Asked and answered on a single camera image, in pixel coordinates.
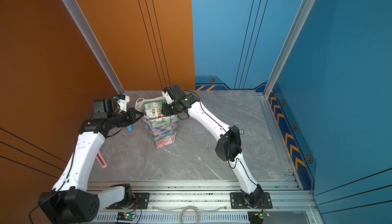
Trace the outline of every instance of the blue wall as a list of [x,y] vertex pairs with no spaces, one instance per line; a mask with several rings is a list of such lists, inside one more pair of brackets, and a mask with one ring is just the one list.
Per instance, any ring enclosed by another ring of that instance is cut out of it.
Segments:
[[279,76],[317,162],[327,224],[374,210],[359,223],[392,223],[390,202],[370,205],[392,200],[391,49],[392,0],[316,0]]
[[267,0],[254,0],[249,20],[253,0],[192,0],[196,75],[218,76],[231,89],[254,89],[265,82],[301,1],[268,0],[266,6]]

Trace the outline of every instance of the orange wall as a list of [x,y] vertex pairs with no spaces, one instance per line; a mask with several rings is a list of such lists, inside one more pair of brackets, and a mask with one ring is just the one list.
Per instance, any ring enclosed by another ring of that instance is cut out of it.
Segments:
[[195,88],[192,0],[76,1],[125,90]]
[[[0,2],[0,127],[68,161],[93,100],[115,90],[61,0]],[[1,130],[0,141],[66,166]],[[0,155],[55,177],[62,173],[4,144]],[[28,223],[28,212],[56,178],[3,158],[0,163],[1,222]],[[48,223],[40,209],[33,220]]]

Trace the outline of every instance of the pink handle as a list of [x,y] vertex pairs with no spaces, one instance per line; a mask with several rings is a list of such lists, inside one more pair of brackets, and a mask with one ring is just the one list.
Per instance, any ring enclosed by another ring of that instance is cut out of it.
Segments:
[[101,150],[98,151],[98,156],[96,156],[95,158],[98,160],[98,163],[102,166],[102,168],[105,169],[107,167],[107,164],[106,164],[104,157],[102,156]]

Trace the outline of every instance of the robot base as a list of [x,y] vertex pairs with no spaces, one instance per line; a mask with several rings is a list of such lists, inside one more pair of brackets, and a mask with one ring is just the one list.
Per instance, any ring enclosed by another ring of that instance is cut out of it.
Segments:
[[145,210],[148,207],[149,199],[150,199],[150,193],[133,193],[135,197],[135,202],[132,203],[127,209],[121,208],[121,205],[119,203],[114,203],[109,207],[106,207],[108,210],[133,210],[136,206],[136,200],[138,202],[138,209]]
[[[232,209],[250,209],[244,201],[244,196],[242,193],[230,193],[231,208]],[[260,204],[255,209],[272,209],[272,202],[269,193],[263,192],[260,198]]]

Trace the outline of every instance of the marble floor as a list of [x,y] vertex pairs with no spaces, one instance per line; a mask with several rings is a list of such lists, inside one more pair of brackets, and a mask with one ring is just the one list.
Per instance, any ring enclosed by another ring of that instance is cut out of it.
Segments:
[[[260,101],[254,90],[197,91],[205,107],[229,125],[244,130],[241,135],[245,162],[256,180],[283,179],[282,163],[271,140]],[[129,107],[136,99],[161,96],[159,91],[126,91]],[[155,148],[143,125],[123,129],[101,147],[107,168],[95,161],[92,181],[127,180],[236,180],[228,163],[215,153],[216,141],[197,120],[180,120],[174,143]]]

